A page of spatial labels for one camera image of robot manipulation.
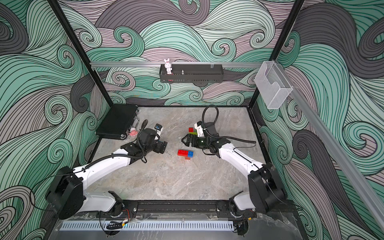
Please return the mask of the red long lego brick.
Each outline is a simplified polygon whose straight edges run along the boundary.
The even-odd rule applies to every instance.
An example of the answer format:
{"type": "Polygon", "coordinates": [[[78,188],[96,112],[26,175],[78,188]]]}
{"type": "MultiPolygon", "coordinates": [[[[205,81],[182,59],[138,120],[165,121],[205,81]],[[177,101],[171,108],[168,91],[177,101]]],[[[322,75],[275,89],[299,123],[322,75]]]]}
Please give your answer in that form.
{"type": "Polygon", "coordinates": [[[189,151],[187,150],[178,150],[178,156],[180,157],[189,157],[189,151]]]}

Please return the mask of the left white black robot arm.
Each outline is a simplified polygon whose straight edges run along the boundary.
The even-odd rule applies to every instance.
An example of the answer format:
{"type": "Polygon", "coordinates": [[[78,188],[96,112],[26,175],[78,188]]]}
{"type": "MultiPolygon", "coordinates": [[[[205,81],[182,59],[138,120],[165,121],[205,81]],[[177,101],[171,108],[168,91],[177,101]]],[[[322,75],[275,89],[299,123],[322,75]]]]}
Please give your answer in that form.
{"type": "Polygon", "coordinates": [[[151,152],[165,152],[168,143],[160,140],[163,126],[156,124],[149,129],[147,123],[143,122],[135,141],[121,146],[112,154],[84,166],[63,167],[58,171],[45,199],[60,220],[82,212],[106,213],[112,218],[124,212],[124,201],[115,192],[91,193],[87,189],[103,177],[137,161],[147,163],[146,156],[151,152]]]}

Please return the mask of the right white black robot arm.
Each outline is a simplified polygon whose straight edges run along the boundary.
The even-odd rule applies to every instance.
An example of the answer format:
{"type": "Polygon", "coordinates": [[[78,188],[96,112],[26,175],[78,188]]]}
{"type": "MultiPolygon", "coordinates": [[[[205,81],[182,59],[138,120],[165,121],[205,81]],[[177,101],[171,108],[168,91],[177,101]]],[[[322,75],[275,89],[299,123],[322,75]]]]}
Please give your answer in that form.
{"type": "Polygon", "coordinates": [[[266,214],[278,203],[286,199],[286,191],[276,167],[271,163],[258,162],[235,147],[232,140],[256,144],[255,141],[235,137],[220,136],[216,131],[219,109],[210,105],[204,108],[202,120],[194,125],[196,133],[188,133],[181,142],[202,151],[207,156],[217,156],[230,163],[248,179],[248,191],[240,192],[230,198],[232,215],[244,217],[246,212],[266,214]]]}

